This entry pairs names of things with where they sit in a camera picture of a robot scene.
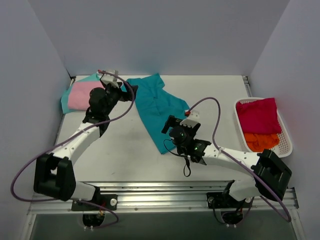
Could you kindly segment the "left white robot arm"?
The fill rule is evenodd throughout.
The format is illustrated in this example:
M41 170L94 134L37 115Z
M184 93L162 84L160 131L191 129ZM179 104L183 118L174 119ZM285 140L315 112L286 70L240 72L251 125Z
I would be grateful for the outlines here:
M97 209L105 199L99 187L76 180L73 166L85 150L108 129L109 114L121 102L133 102L138 86L120 84L96 87L90 91L89 107L71 140L36 159L33 189L36 193L61 201L82 200L90 210Z

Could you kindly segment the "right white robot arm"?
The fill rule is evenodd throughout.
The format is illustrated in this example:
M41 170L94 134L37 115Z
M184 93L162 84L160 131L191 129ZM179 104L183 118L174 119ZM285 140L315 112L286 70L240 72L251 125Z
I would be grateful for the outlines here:
M234 206L236 203L257 196L272 201L282 201L286 193L292 171L272 150L245 152L219 147L207 140L196 139L201 124L189 118L179 119L170 115L162 129L176 146L177 156L190 163L204 166L219 166L242 172L250 180L235 180L222 193L223 203Z

